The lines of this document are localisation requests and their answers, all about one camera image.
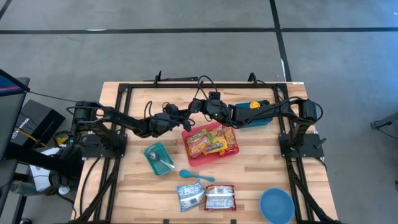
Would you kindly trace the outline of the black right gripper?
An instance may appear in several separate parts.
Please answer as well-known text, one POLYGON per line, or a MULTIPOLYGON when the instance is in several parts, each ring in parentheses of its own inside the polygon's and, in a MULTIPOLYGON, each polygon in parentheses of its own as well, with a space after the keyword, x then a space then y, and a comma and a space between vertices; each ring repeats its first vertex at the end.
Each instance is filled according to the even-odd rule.
POLYGON ((210 91, 205 100, 194 98, 189 108, 195 109, 195 114, 202 112, 222 125, 232 125, 231 110, 221 101, 221 93, 218 91, 210 91))

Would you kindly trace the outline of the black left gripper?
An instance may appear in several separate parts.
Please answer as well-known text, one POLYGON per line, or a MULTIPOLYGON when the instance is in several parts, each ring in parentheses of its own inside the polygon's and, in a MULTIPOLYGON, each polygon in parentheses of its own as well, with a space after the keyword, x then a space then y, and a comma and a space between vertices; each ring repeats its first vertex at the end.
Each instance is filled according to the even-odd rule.
POLYGON ((175 104, 164 103, 162 112, 151 114, 152 103, 148 104, 149 134, 157 138, 171 131, 174 127, 182 125, 184 130, 190 132, 192 124, 190 115, 195 114, 195 109, 180 110, 175 104))

